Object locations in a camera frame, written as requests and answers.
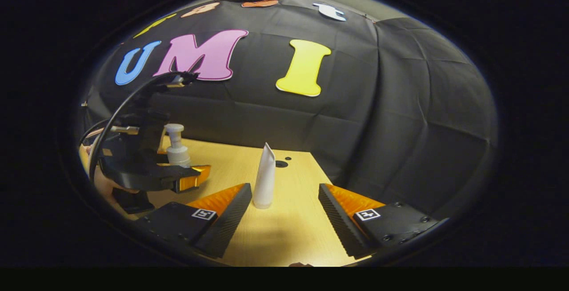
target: black cable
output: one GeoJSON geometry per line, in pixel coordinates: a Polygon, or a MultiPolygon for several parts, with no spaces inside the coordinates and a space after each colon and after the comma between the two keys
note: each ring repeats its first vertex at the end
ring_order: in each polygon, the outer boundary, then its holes
{"type": "Polygon", "coordinates": [[[87,136],[89,135],[89,133],[91,133],[92,131],[94,131],[95,129],[100,128],[102,125],[104,125],[106,122],[108,121],[108,119],[104,119],[103,121],[99,121],[98,123],[95,123],[93,125],[93,127],[90,127],[82,136],[81,139],[79,140],[79,145],[83,144],[83,141],[85,141],[85,139],[87,138],[87,136]]]}
{"type": "MultiPolygon", "coordinates": [[[[116,120],[118,113],[122,110],[122,108],[124,108],[124,107],[126,107],[126,105],[128,105],[130,100],[132,100],[134,98],[134,96],[137,95],[137,93],[139,93],[140,91],[142,91],[146,87],[150,86],[153,83],[156,83],[160,79],[166,79],[170,76],[172,76],[172,78],[173,78],[173,77],[178,76],[178,75],[183,77],[183,78],[193,78],[193,80],[195,80],[197,78],[197,74],[190,73],[187,71],[184,71],[184,72],[173,71],[173,72],[167,72],[165,74],[155,76],[152,79],[145,82],[144,84],[142,84],[140,87],[138,87],[132,93],[130,93],[130,95],[122,102],[122,104],[118,107],[118,109],[116,109],[116,111],[114,112],[112,117],[110,117],[110,119],[108,120],[107,125],[105,126],[105,129],[103,129],[102,133],[100,134],[99,140],[97,141],[97,143],[94,144],[94,147],[92,149],[91,163],[89,164],[89,179],[91,180],[91,182],[93,184],[94,184],[95,169],[97,167],[96,161],[98,159],[99,152],[101,151],[102,143],[105,141],[105,137],[106,137],[107,133],[112,128],[112,124],[116,120]]],[[[193,80],[185,81],[185,82],[183,82],[183,84],[189,84],[193,80]]]]}

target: blue letter u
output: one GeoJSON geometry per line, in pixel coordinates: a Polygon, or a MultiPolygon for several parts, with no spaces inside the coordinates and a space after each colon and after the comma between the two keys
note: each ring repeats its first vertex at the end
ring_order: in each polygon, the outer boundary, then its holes
{"type": "Polygon", "coordinates": [[[119,86],[122,86],[134,80],[140,74],[142,68],[144,68],[144,64],[146,64],[146,60],[148,60],[148,56],[150,56],[152,50],[154,50],[154,47],[158,46],[160,43],[162,43],[162,41],[154,41],[144,46],[144,48],[142,48],[142,55],[140,56],[140,59],[138,59],[136,66],[129,73],[126,73],[126,68],[128,68],[132,57],[134,57],[134,55],[140,51],[140,48],[136,48],[125,54],[124,58],[122,59],[122,63],[116,72],[116,76],[114,77],[114,82],[116,82],[116,84],[119,86]]]}

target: white paper cone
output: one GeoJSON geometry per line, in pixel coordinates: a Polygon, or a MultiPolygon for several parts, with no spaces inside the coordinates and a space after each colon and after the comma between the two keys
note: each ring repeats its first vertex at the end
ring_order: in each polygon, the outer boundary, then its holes
{"type": "Polygon", "coordinates": [[[275,187],[275,154],[264,144],[263,155],[260,156],[259,170],[256,173],[255,191],[252,201],[256,208],[266,209],[272,203],[272,192],[275,187]]]}

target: letter m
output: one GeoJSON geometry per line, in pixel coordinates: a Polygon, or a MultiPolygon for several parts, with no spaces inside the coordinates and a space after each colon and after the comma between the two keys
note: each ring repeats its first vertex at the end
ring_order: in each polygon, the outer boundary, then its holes
{"type": "Polygon", "coordinates": [[[170,49],[162,60],[155,76],[173,71],[187,71],[203,58],[199,68],[199,80],[227,80],[233,75],[229,68],[231,53],[240,38],[247,36],[245,30],[226,30],[212,36],[197,46],[193,34],[179,36],[170,41],[170,49]]]}

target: table surface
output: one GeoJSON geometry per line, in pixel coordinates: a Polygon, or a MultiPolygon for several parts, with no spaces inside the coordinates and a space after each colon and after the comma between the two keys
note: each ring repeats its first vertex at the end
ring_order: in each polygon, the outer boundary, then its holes
{"type": "MultiPolygon", "coordinates": [[[[212,166],[209,178],[198,189],[181,194],[170,190],[148,192],[156,208],[172,201],[186,204],[245,182],[254,190],[262,148],[188,139],[183,139],[183,144],[189,149],[192,165],[212,166]]],[[[169,138],[164,137],[163,148],[168,146],[169,138]]],[[[346,254],[318,200],[319,184],[331,182],[311,153],[273,152],[276,160],[289,165],[275,170],[272,206],[258,209],[251,201],[224,257],[213,260],[240,267],[288,267],[297,262],[336,267],[355,263],[357,260],[346,254]]],[[[82,160],[86,161],[84,152],[82,160]]],[[[128,215],[120,207],[115,208],[126,218],[144,216],[128,215]]]]}

